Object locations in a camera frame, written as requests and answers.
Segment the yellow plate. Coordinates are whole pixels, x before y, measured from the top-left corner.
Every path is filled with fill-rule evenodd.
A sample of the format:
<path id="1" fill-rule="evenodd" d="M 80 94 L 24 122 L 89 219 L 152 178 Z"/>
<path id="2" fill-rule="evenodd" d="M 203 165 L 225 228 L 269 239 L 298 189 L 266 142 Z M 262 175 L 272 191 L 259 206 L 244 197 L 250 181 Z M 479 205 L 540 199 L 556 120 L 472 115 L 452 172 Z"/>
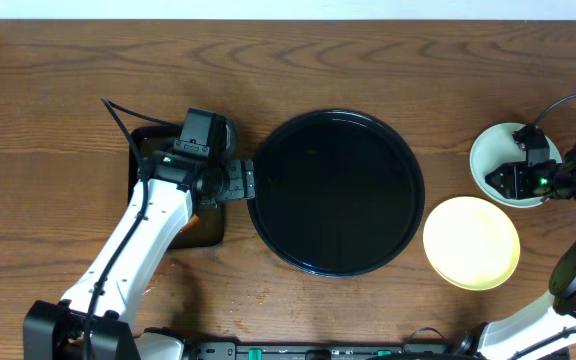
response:
<path id="1" fill-rule="evenodd" d="M 433 269 L 462 289 L 493 289 L 514 273 L 520 240 L 511 219 L 496 205 L 460 196 L 437 205 L 423 228 L 424 251 Z"/>

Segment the green orange sponge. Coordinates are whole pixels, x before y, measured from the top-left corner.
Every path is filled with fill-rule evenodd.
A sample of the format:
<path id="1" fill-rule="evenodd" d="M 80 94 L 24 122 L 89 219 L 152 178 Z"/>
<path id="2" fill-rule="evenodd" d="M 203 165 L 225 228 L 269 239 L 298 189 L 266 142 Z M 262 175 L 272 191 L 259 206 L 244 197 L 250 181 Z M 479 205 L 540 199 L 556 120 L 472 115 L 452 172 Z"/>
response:
<path id="1" fill-rule="evenodd" d="M 184 225 L 184 227 L 182 228 L 182 232 L 187 231 L 188 229 L 192 228 L 197 222 L 199 221 L 199 218 L 197 215 L 193 215 L 188 222 Z"/>

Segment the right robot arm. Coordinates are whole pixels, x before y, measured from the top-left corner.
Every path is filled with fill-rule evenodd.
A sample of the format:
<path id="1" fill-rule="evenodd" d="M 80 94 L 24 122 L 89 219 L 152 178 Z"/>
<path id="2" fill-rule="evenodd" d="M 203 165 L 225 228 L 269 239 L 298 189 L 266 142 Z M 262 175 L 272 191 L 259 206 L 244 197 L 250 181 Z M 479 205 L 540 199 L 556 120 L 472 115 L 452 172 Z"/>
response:
<path id="1" fill-rule="evenodd" d="M 562 162 L 548 157 L 543 131 L 525 126 L 513 134 L 525 151 L 523 161 L 500 165 L 485 181 L 503 198 L 576 201 L 576 143 Z M 576 344 L 576 241 L 561 257 L 548 290 L 500 321 L 482 326 L 462 344 L 462 353 L 485 359 L 564 359 Z"/>

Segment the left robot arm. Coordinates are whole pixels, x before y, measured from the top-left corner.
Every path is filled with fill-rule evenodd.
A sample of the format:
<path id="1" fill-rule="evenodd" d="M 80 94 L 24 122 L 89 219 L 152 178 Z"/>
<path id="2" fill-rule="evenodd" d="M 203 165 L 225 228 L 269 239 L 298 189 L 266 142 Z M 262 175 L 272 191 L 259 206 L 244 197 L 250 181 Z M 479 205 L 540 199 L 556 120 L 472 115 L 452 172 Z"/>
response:
<path id="1" fill-rule="evenodd" d="M 128 141 L 138 180 L 104 247 L 58 303 L 36 301 L 23 322 L 26 359 L 181 359 L 185 342 L 164 329 L 134 336 L 144 292 L 164 253 L 201 206 L 255 196 L 253 164 L 235 160 L 231 120 L 190 109 L 179 136 L 143 156 Z"/>

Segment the light blue plate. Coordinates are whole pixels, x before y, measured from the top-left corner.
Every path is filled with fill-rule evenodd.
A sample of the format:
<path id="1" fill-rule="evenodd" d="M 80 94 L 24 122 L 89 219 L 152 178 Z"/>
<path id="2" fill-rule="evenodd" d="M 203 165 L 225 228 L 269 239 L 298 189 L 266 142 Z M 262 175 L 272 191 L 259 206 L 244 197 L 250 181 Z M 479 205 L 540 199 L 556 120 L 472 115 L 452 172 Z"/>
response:
<path id="1" fill-rule="evenodd" d="M 526 152 L 515 142 L 513 134 L 526 127 L 520 123 L 501 123 L 483 131 L 474 141 L 469 155 L 469 166 L 477 186 L 492 200 L 514 208 L 540 206 L 539 197 L 522 200 L 506 199 L 485 182 L 485 176 L 504 163 L 523 162 Z"/>

